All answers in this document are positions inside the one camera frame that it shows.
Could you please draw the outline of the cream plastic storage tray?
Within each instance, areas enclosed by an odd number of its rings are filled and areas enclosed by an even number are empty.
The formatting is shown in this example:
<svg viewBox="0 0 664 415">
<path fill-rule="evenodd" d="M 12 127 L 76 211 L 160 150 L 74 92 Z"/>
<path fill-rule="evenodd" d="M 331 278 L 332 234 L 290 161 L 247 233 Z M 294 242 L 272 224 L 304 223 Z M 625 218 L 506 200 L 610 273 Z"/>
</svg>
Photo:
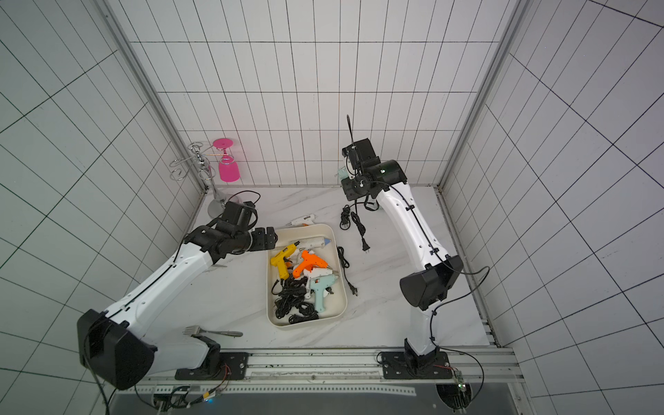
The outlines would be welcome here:
<svg viewBox="0 0 664 415">
<path fill-rule="evenodd" d="M 280 228 L 267 254 L 267 318 L 279 329 L 331 322 L 348 307 L 333 229 Z"/>
</svg>

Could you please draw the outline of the yellow glue gun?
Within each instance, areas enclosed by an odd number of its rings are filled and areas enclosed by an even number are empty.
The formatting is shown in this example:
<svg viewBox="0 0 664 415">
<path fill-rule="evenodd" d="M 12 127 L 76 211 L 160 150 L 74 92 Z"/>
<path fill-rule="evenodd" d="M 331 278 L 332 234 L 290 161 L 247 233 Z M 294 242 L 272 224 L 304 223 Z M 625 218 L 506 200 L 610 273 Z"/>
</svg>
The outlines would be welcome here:
<svg viewBox="0 0 664 415">
<path fill-rule="evenodd" d="M 281 280 L 289 278 L 288 267 L 285 261 L 296 252 L 300 242 L 296 241 L 279 251 L 277 255 L 270 259 L 270 265 L 278 270 L 278 276 Z"/>
</svg>

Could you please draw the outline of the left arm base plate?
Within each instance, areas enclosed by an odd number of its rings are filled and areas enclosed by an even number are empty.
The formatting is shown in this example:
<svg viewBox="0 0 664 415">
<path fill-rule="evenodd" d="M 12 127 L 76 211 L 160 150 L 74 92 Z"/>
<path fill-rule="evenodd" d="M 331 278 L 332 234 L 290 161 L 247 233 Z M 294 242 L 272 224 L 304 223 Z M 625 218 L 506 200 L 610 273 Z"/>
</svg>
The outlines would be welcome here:
<svg viewBox="0 0 664 415">
<path fill-rule="evenodd" d="M 217 381 L 244 380 L 247 373 L 249 354 L 246 352 L 214 352 L 207 357 L 200 368 L 176 370 L 176 380 Z"/>
</svg>

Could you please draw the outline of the light teal glue gun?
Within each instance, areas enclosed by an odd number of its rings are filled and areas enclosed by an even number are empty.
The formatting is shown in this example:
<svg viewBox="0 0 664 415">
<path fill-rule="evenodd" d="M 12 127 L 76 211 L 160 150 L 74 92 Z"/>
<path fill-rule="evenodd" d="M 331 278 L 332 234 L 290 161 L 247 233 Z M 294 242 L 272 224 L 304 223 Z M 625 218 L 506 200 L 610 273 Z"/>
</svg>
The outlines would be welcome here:
<svg viewBox="0 0 664 415">
<path fill-rule="evenodd" d="M 334 273 L 319 277 L 309 277 L 311 290 L 313 290 L 315 294 L 314 306 L 316 313 L 321 314 L 325 312 L 323 304 L 324 293 L 328 288 L 331 288 L 337 280 L 338 277 Z"/>
</svg>

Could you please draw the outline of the white glue gun orange trigger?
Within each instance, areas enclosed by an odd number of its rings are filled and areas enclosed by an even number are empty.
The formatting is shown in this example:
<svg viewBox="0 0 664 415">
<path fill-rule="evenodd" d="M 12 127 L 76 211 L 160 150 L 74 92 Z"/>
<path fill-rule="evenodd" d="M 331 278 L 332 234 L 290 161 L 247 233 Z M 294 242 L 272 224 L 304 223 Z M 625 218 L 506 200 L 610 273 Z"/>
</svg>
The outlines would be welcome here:
<svg viewBox="0 0 664 415">
<path fill-rule="evenodd" d="M 308 214 L 305 216 L 298 217 L 294 220 L 289 221 L 287 227 L 306 227 L 315 224 L 316 216 L 314 214 Z"/>
</svg>

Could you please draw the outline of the white mini glue gun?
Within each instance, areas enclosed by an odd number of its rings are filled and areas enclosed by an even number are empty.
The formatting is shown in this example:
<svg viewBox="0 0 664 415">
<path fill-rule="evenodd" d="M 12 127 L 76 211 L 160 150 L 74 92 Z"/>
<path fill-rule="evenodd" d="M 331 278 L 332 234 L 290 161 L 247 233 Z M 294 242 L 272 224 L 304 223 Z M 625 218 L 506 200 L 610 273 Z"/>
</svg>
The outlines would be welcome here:
<svg viewBox="0 0 664 415">
<path fill-rule="evenodd" d="M 317 278 L 325 277 L 332 275 L 333 277 L 331 278 L 332 283 L 335 283 L 336 277 L 334 276 L 334 272 L 329 269 L 329 268 L 312 268 L 310 271 L 309 270 L 304 270 L 304 275 L 309 278 L 310 283 L 314 283 L 314 280 Z"/>
</svg>

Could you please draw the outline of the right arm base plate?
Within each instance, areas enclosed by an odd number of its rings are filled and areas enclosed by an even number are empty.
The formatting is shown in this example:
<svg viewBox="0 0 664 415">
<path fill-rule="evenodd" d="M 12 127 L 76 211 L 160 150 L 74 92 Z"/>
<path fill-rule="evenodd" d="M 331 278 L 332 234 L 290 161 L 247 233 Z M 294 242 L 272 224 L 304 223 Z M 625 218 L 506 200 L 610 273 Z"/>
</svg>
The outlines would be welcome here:
<svg viewBox="0 0 664 415">
<path fill-rule="evenodd" d="M 434 350 L 425 356 L 411 351 L 381 351 L 377 361 L 386 380 L 450 380 L 453 369 L 445 352 Z"/>
</svg>

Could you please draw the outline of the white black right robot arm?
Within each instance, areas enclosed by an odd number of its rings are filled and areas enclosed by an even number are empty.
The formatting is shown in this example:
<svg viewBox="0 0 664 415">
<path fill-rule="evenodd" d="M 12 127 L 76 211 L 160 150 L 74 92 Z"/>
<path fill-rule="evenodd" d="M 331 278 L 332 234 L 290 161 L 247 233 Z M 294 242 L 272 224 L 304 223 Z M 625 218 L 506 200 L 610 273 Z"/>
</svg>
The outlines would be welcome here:
<svg viewBox="0 0 664 415">
<path fill-rule="evenodd" d="M 457 255 L 449 255 L 437 240 L 397 162 L 379 163 L 355 173 L 344 167 L 339 177 L 349 201 L 367 197 L 375 200 L 401 237 L 414 266 L 414 272 L 399 281 L 402 295 L 412 306 L 406 356 L 417 363 L 432 359 L 436 354 L 432 320 L 463 272 L 463 261 Z"/>
</svg>

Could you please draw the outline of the large white glue gun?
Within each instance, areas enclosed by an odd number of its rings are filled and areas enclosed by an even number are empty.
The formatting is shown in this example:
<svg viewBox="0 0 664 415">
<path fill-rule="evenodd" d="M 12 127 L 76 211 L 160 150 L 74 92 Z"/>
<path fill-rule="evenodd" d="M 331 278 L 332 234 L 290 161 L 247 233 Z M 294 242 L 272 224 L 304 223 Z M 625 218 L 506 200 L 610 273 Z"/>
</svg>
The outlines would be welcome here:
<svg viewBox="0 0 664 415">
<path fill-rule="evenodd" d="M 318 248 L 324 248 L 330 244 L 331 240 L 323 236 L 312 237 L 307 239 L 298 240 L 295 245 L 298 249 L 310 251 Z"/>
</svg>

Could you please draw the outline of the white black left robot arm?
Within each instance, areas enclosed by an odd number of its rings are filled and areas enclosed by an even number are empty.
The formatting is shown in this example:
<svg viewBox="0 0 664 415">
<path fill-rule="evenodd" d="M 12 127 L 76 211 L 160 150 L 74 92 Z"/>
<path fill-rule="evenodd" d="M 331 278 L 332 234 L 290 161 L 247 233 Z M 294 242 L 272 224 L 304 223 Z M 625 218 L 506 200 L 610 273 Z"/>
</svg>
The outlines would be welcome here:
<svg viewBox="0 0 664 415">
<path fill-rule="evenodd" d="M 176 253 L 134 290 L 103 311 L 77 322 L 81 365 L 119 390 L 154 373 L 176 370 L 207 380 L 220 376 L 220 345 L 204 335 L 163 342 L 148 331 L 161 312 L 195 278 L 228 255 L 273 250 L 278 235 L 257 227 L 253 202 L 227 202 L 221 215 L 187 233 Z"/>
</svg>

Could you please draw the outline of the mint glue gun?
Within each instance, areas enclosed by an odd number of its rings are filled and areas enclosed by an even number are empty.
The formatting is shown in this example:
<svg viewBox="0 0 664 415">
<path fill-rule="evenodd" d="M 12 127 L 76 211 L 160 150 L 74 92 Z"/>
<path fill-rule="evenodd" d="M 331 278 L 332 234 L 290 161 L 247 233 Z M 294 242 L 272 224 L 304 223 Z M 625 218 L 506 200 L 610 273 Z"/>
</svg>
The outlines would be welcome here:
<svg viewBox="0 0 664 415">
<path fill-rule="evenodd" d="M 349 172 L 346 167 L 342 167 L 337 171 L 337 177 L 339 179 L 339 182 L 342 182 L 345 179 L 349 178 Z"/>
</svg>

